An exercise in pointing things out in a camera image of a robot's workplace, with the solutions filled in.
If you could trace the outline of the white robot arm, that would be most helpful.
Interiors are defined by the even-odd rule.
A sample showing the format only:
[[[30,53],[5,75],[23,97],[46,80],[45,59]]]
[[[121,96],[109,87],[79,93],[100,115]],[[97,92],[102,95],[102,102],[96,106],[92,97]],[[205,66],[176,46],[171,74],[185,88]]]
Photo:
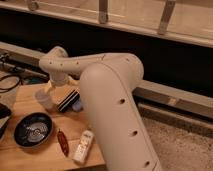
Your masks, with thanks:
[[[163,171],[132,92],[143,78],[131,53],[70,57],[59,47],[41,57],[39,67],[54,86],[76,83],[108,171]],[[80,79],[75,82],[72,77]]]

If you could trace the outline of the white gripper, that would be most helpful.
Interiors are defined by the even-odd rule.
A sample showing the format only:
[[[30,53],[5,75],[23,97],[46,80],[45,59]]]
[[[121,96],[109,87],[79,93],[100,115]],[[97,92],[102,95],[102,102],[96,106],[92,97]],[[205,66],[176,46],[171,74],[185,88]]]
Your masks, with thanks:
[[[65,84],[67,84],[68,81],[69,81],[69,85],[71,85],[71,86],[78,86],[79,85],[78,80],[69,78],[66,73],[51,72],[49,74],[49,76],[50,76],[50,81],[48,81],[47,84],[44,87],[44,92],[46,94],[49,94],[51,91],[53,91],[54,86],[63,86]]]

